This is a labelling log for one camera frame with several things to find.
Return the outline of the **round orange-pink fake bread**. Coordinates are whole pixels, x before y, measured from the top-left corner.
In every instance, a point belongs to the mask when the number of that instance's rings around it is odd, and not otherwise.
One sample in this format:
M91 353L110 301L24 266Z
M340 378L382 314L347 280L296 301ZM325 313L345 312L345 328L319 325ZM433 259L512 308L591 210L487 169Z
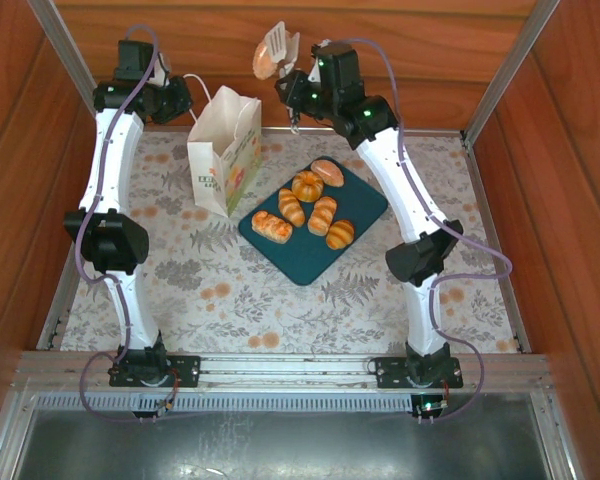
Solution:
M280 68L287 53L286 42L280 48L263 39L255 49L252 70L258 80L272 77Z

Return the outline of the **white-tipped metal tongs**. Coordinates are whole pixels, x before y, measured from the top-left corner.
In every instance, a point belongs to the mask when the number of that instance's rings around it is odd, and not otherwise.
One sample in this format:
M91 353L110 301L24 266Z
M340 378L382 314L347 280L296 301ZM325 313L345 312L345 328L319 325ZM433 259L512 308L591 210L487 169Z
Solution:
M291 34L284 21L279 21L264 37L271 61L277 67L279 78L288 75L299 55L300 33Z

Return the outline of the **white flower-print paper bag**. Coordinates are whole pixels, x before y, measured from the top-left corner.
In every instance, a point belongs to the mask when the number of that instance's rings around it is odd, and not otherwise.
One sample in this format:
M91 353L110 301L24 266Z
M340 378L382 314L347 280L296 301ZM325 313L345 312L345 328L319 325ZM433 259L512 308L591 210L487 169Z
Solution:
M262 102L226 85L206 99L186 142L194 203L229 218L262 162Z

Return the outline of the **oval pink-topped fake bread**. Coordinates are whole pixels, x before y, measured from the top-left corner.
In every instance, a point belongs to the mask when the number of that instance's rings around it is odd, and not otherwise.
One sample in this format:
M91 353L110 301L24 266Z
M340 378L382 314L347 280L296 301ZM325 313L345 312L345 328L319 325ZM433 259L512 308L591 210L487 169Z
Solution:
M344 186L345 180L342 171L329 159L314 160L310 165L310 170L317 174L327 186L335 188Z

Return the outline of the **striped long roll fake bread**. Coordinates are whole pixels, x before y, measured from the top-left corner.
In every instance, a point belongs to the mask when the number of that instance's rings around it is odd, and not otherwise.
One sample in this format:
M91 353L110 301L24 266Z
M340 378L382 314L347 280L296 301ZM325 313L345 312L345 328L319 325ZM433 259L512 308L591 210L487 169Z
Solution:
M332 224L337 210L337 202L329 196L323 196L314 203L313 211L307 222L310 233L325 236Z

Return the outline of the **striped croissant fake bread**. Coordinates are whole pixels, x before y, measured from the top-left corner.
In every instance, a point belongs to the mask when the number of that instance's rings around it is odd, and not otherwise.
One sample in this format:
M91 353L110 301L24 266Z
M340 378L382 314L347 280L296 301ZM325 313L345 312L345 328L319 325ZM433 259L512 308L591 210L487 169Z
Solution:
M305 212L290 189L281 188L278 192L278 209L282 216L294 227L300 228L304 225Z

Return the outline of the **small striped round fake bread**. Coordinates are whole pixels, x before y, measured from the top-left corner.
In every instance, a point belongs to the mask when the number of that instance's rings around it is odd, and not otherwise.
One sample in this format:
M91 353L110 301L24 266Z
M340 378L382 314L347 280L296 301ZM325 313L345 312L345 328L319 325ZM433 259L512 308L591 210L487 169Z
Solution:
M332 250L341 250L353 242L354 236L354 225L349 220L338 220L330 226L326 244Z

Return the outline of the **braided orange-glazed fake bread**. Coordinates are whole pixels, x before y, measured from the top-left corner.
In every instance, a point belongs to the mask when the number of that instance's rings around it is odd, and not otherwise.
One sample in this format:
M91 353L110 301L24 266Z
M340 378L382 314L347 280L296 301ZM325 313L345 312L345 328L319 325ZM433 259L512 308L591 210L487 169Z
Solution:
M293 233L291 224L264 210L252 216L251 226L255 233L277 244L285 244Z

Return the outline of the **teal rectangular mat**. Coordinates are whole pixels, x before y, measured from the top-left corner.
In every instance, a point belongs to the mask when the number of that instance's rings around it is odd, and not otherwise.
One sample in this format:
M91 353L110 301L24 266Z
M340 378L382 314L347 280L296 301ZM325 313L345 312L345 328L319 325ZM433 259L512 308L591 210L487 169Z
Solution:
M343 164L336 162L335 165L343 173L344 185L327 186L324 194L337 202L334 219L350 221L354 227L354 238L359 239L387 210L388 201ZM268 240L252 228L252 217L259 211L280 218L278 194L272 193L246 214L238 223L239 233L296 285L313 283L346 251L329 248L324 237L311 234L306 226L295 228L284 244Z

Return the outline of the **floral print tablecloth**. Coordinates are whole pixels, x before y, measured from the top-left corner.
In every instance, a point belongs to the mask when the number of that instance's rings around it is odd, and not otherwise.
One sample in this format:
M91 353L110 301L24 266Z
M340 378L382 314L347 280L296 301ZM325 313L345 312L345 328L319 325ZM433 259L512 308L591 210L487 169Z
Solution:
M402 285L385 251L401 243L389 208L309 286L294 285L241 237L239 220L314 158L327 155L380 191L339 136L263 133L262 163L231 218L196 207L185 132L148 132L132 173L131 216L148 230L143 266L150 310L171 351L191 353L404 353ZM455 137L407 137L408 153L437 205L465 235L486 242L465 150ZM438 324L481 353L517 353L496 281L440 287ZM106 286L80 281L60 344L65 351L114 350L119 323Z

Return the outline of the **aluminium mounting beam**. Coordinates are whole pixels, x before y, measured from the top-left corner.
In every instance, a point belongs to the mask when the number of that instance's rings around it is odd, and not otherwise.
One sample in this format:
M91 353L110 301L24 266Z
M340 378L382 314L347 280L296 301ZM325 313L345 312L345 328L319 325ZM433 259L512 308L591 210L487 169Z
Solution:
M17 390L76 392L89 352L33 351L21 356ZM179 393L364 393L379 391L371 355L229 354L201 356L198 385ZM548 360L536 354L484 354L484 393L553 391Z

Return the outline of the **small circuit board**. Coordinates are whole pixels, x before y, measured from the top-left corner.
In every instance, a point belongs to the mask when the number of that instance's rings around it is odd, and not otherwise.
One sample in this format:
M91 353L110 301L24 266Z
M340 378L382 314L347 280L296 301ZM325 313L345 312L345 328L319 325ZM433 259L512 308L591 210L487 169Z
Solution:
M443 395L419 394L411 396L412 416L418 421L437 418L448 407Z
M148 410L133 411L133 415L140 420L149 419L151 421L155 421L169 412L173 408L173 405L173 398L159 400L150 405Z

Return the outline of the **steel sheet panel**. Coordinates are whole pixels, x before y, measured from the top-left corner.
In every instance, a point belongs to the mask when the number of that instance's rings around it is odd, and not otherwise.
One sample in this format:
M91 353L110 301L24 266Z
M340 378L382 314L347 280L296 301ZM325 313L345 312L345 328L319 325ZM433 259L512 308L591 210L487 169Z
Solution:
M33 416L16 480L573 480L526 395L425 423L379 413L222 412L124 425Z

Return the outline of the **aluminium frame post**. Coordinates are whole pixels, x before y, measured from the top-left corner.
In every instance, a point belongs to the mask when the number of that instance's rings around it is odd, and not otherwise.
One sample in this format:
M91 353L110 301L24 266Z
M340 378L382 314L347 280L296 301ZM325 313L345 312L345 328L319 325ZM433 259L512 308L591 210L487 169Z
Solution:
M558 7L560 0L537 0L510 51L498 67L492 81L464 130L464 144L472 148L486 122L495 111L508 86L532 50L544 27Z
M96 83L56 0L26 2L43 33L24 90L34 125L46 132L65 131L69 120L82 112L91 116L89 133L99 133L92 99Z

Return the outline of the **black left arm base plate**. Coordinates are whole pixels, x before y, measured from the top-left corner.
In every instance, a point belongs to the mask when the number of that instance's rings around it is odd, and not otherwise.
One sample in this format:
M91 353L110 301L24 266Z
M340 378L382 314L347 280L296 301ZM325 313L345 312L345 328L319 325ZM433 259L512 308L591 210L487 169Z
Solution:
M200 375L199 356L168 355L162 350L129 350L109 373L111 387L196 388Z

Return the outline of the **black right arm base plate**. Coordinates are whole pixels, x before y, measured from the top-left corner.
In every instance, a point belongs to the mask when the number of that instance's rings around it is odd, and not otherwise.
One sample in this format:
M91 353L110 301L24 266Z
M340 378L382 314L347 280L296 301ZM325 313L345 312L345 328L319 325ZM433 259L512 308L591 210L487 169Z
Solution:
M462 388L460 362L455 357L378 357L373 360L378 388Z

